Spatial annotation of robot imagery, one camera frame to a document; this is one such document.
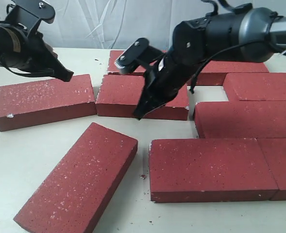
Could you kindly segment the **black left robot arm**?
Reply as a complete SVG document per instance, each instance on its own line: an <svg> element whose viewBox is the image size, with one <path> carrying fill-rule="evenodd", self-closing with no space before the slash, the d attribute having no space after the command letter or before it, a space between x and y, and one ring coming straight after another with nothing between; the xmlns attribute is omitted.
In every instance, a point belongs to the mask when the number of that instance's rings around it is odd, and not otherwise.
<svg viewBox="0 0 286 233"><path fill-rule="evenodd" d="M22 24L0 21L0 67L26 78L52 77L69 82L74 74L58 60L43 34L28 35Z"/></svg>

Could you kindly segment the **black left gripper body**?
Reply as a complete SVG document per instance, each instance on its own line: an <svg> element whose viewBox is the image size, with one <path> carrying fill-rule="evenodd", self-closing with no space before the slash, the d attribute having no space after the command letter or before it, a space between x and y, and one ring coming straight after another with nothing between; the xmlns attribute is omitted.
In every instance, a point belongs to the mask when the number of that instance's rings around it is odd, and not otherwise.
<svg viewBox="0 0 286 233"><path fill-rule="evenodd" d="M25 31L11 31L13 54L10 72L22 77L59 77L60 61L53 48L43 40L41 32L28 35Z"/></svg>

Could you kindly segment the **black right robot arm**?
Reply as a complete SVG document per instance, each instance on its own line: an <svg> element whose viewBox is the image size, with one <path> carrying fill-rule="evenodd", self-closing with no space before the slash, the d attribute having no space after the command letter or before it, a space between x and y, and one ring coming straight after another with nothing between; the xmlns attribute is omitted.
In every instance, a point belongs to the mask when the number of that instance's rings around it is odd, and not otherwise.
<svg viewBox="0 0 286 233"><path fill-rule="evenodd" d="M166 53L146 38L134 43L134 48L139 46L149 55L138 58L146 67L145 84L133 115L142 119L173 100L187 82L195 87L211 61L261 63L275 53L286 55L286 17L261 7L188 20L175 27Z"/></svg>

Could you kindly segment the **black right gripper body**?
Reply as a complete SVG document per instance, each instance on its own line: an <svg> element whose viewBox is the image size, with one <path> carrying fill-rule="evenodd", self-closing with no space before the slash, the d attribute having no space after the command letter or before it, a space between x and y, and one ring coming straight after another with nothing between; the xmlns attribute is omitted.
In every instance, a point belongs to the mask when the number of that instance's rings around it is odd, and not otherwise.
<svg viewBox="0 0 286 233"><path fill-rule="evenodd" d="M171 101L200 65L201 61L184 64L182 57L175 52L167 52L144 73L143 104L154 107Z"/></svg>

